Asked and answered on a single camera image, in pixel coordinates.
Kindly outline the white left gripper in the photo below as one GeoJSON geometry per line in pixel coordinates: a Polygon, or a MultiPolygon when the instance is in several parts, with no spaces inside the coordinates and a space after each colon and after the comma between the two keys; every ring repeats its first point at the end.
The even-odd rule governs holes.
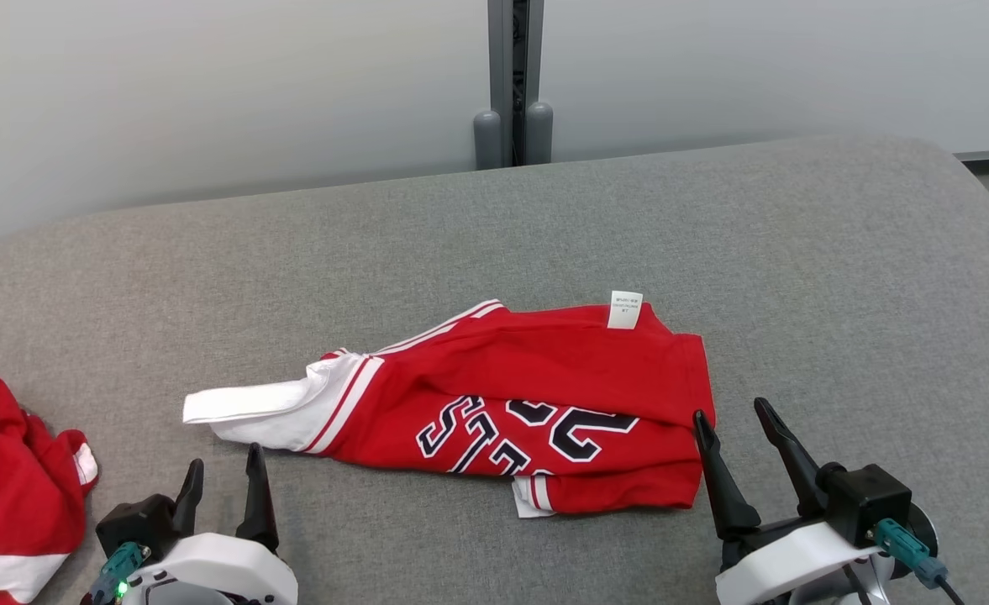
{"type": "Polygon", "coordinates": [[[179,543],[163,560],[134,571],[122,604],[296,604],[298,583],[284,560],[262,445],[249,444],[245,514],[235,536],[195,534],[203,497],[203,460],[188,464],[175,499],[179,543]]]}

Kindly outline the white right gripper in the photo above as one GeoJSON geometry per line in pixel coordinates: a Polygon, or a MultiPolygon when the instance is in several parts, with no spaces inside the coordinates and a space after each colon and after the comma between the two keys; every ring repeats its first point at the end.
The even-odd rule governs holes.
{"type": "MultiPolygon", "coordinates": [[[[816,483],[819,465],[763,397],[753,401],[768,443],[774,445],[797,494],[801,517],[827,509],[816,483]]],[[[714,579],[721,604],[889,604],[886,585],[895,570],[876,544],[875,529],[854,540],[825,521],[793,519],[760,526],[721,456],[721,441],[704,411],[693,414],[714,531],[723,543],[714,579]]]]}

